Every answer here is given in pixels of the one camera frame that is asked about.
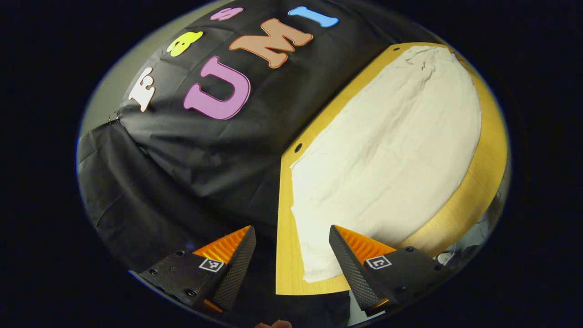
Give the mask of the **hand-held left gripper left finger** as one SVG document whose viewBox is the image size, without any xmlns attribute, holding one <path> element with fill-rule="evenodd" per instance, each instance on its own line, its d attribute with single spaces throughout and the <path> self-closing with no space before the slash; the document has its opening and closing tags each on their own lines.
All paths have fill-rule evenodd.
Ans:
<svg viewBox="0 0 583 328">
<path fill-rule="evenodd" d="M 139 277 L 196 311 L 231 311 L 255 248 L 256 231 L 246 226 L 197 251 L 175 251 Z"/>
</svg>

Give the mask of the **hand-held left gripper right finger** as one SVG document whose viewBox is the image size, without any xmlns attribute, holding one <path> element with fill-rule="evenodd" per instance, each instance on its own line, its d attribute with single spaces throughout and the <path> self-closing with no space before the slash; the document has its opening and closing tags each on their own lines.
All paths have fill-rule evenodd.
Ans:
<svg viewBox="0 0 583 328">
<path fill-rule="evenodd" d="M 453 270 L 415 247 L 391 248 L 339 225 L 329 245 L 359 308 L 367 316 L 411 305 L 452 278 Z"/>
</svg>

